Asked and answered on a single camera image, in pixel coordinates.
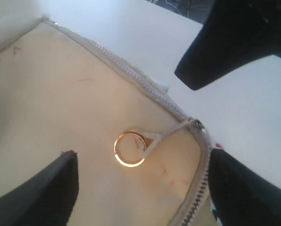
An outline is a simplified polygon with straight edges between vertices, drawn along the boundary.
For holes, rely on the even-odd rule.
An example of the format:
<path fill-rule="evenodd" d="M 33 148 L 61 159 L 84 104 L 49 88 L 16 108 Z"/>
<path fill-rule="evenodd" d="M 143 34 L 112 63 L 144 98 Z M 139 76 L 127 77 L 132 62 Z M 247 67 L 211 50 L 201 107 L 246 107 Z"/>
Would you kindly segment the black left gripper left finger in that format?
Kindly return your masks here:
<path fill-rule="evenodd" d="M 77 154 L 67 151 L 0 197 L 0 226 L 65 226 L 78 193 Z"/>

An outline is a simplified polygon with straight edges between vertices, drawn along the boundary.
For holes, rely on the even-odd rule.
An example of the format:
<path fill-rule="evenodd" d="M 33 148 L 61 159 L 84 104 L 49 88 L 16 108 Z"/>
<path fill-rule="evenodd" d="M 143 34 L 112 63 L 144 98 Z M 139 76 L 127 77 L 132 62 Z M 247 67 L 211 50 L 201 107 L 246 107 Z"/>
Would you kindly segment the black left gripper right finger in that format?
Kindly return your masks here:
<path fill-rule="evenodd" d="M 208 186 L 223 226 L 281 226 L 281 189 L 222 149 L 211 152 Z"/>

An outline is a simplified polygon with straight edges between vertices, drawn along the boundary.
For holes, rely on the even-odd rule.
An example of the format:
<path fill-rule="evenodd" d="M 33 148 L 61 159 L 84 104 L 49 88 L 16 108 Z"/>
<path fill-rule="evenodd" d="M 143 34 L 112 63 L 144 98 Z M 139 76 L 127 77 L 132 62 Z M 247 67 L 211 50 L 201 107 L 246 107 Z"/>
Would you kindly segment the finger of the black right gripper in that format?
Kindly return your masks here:
<path fill-rule="evenodd" d="M 198 90 L 277 54 L 281 54 L 281 0 L 217 0 L 174 74 Z"/>

